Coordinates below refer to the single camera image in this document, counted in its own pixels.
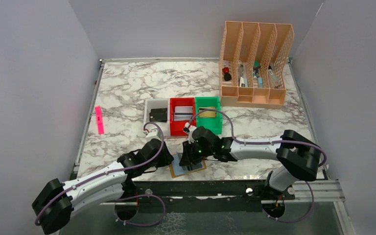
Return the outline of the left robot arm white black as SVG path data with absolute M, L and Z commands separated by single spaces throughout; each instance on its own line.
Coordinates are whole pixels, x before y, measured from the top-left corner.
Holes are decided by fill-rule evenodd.
M 112 200 L 137 200 L 133 178 L 148 173 L 149 169 L 168 166 L 174 160 L 166 143 L 152 139 L 141 149 L 121 155 L 107 167 L 75 180 L 49 181 L 32 203 L 34 221 L 44 234 L 49 235 L 68 224 L 83 210 Z

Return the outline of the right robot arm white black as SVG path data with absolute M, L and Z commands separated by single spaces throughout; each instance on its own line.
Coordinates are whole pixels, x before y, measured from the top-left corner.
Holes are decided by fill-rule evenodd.
M 184 128 L 184 131 L 188 140 L 183 142 L 181 167 L 196 165 L 209 156 L 225 163 L 246 159 L 279 161 L 281 166 L 270 172 L 266 180 L 266 187 L 276 193 L 296 181 L 313 182 L 317 178 L 322 151 L 293 130 L 265 140 L 220 138 L 203 126 Z

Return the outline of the black card in white bin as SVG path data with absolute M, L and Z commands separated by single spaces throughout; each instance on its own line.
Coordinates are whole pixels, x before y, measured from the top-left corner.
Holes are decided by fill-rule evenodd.
M 149 121 L 150 122 L 167 122 L 168 121 L 168 115 L 167 112 L 151 112 L 149 113 Z

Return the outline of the gold card with stripe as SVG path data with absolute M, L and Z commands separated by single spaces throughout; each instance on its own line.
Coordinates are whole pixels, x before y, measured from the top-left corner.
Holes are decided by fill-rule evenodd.
M 204 111 L 206 109 L 215 109 L 215 107 L 199 107 L 198 111 Z M 198 115 L 199 118 L 215 118 L 217 116 L 217 113 L 215 111 L 204 111 Z

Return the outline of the peach plastic desk organizer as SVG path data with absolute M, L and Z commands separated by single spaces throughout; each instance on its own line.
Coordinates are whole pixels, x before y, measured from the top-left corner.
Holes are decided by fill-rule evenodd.
M 221 104 L 282 108 L 286 96 L 283 69 L 293 40 L 291 24 L 226 21 L 218 61 Z M 231 81 L 223 80 L 224 67 L 230 69 Z M 279 78 L 280 88 L 270 88 L 269 69 Z M 258 87 L 256 73 L 263 78 L 263 88 Z

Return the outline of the dark grey card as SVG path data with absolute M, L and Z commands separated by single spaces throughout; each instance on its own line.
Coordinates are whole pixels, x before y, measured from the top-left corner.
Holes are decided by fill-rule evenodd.
M 152 117 L 153 116 L 167 116 L 167 108 L 151 109 L 149 115 Z

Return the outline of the green plastic bin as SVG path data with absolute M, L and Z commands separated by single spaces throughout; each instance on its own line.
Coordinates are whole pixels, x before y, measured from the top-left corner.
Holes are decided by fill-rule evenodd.
M 197 96 L 195 97 L 195 108 L 198 113 L 199 107 L 215 107 L 216 110 L 221 110 L 220 99 L 218 96 Z M 214 134 L 222 133 L 222 115 L 218 112 L 215 118 L 201 118 L 196 117 L 196 126 L 203 126 L 211 130 Z

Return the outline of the pink highlighter marker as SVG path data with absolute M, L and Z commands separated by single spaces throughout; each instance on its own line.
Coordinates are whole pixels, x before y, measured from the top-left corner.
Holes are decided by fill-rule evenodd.
M 100 106 L 95 106 L 95 116 L 96 116 L 96 123 L 97 123 L 97 130 L 98 133 L 104 134 L 104 123 L 103 123 L 103 115 L 102 115 L 102 109 Z

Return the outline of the white cards stack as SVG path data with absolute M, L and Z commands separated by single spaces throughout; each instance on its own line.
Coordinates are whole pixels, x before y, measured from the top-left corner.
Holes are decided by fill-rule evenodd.
M 190 120 L 193 116 L 192 106 L 176 106 L 173 113 L 174 121 Z

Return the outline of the red and black stamp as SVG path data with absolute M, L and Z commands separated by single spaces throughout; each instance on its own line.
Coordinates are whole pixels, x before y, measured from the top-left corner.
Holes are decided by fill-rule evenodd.
M 222 73 L 223 73 L 223 80 L 224 81 L 231 81 L 232 76 L 230 74 L 230 69 L 228 67 L 224 67 L 222 69 Z

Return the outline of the red plastic bin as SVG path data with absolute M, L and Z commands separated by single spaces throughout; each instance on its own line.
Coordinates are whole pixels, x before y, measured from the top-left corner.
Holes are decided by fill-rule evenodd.
M 196 114 L 195 99 L 194 97 L 170 98 L 170 134 L 171 136 L 186 136 L 187 134 L 183 131 L 183 129 L 184 129 L 185 124 L 189 120 L 183 120 L 183 121 L 173 120 L 173 113 L 174 113 L 174 109 L 176 106 L 192 106 L 193 116 L 194 116 L 194 114 Z

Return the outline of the white plastic bin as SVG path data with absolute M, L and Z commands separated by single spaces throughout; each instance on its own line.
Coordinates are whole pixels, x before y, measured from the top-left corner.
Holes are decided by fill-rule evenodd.
M 150 122 L 149 113 L 151 109 L 167 108 L 168 121 L 167 122 L 154 122 L 160 126 L 165 137 L 170 137 L 170 99 L 169 98 L 152 98 L 145 100 L 143 124 Z

